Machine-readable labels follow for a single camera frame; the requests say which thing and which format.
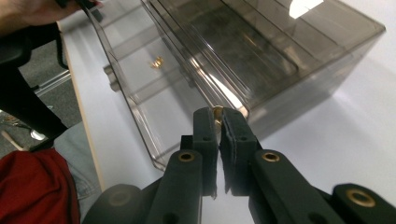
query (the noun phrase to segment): clear plastic drawer organizer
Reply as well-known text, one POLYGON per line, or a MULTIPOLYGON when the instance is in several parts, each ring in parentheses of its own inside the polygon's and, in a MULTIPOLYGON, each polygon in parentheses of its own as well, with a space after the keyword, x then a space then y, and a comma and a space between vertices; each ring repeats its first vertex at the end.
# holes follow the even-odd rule
POLYGON ((385 31, 335 0, 112 0, 89 14, 162 170, 196 109, 238 109, 265 136, 330 96, 385 31))

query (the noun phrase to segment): human hand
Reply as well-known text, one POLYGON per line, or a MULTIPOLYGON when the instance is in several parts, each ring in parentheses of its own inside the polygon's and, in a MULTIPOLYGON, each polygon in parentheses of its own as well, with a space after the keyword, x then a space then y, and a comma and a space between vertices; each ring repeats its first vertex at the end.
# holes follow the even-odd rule
POLYGON ((61 20, 80 9, 74 0, 67 0, 65 8, 55 0, 0 0, 0 8, 0 36, 61 20))

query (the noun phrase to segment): red bag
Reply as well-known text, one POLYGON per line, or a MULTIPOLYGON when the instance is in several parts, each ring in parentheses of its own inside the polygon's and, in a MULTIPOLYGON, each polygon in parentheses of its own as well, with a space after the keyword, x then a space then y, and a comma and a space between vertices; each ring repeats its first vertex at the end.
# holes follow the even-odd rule
POLYGON ((0 160, 0 223, 79 223, 73 177, 55 149, 0 160))

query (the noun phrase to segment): screw hole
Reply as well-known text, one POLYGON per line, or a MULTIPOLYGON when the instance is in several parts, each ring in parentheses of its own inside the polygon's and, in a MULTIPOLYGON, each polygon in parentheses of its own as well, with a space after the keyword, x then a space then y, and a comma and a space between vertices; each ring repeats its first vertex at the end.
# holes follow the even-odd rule
POLYGON ((346 196, 350 201, 363 207, 374 207, 375 200, 368 193, 360 189, 349 189, 346 191, 346 196))
POLYGON ((278 155, 272 152, 266 152, 262 155, 262 158, 265 159, 266 161, 279 161, 280 158, 278 155))
POLYGON ((193 161, 194 160, 194 155, 190 152, 184 152, 178 155, 178 159, 180 161, 193 161))
POLYGON ((114 192, 108 198, 111 206, 118 207, 127 204, 131 200, 131 193, 125 190, 114 192))

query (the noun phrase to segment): gray floor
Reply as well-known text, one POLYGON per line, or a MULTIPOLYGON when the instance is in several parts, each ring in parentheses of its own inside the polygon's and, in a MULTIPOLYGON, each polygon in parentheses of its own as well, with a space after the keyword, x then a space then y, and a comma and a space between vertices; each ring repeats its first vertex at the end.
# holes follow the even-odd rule
MULTIPOLYGON (((31 61, 21 67, 20 70, 31 87, 42 84, 64 71, 57 63, 55 43, 51 42, 41 48, 35 49, 31 61)), ((67 127, 81 122, 78 102, 71 80, 45 93, 40 99, 46 105, 53 106, 53 112, 67 127)), ((0 119, 4 115, 4 112, 0 113, 0 119)), ((41 142, 33 139, 30 136, 30 132, 26 129, 0 124, 0 131, 2 130, 8 132, 15 142, 22 147, 33 147, 41 142)), ((0 135, 0 158, 13 150, 16 150, 16 148, 0 135)))

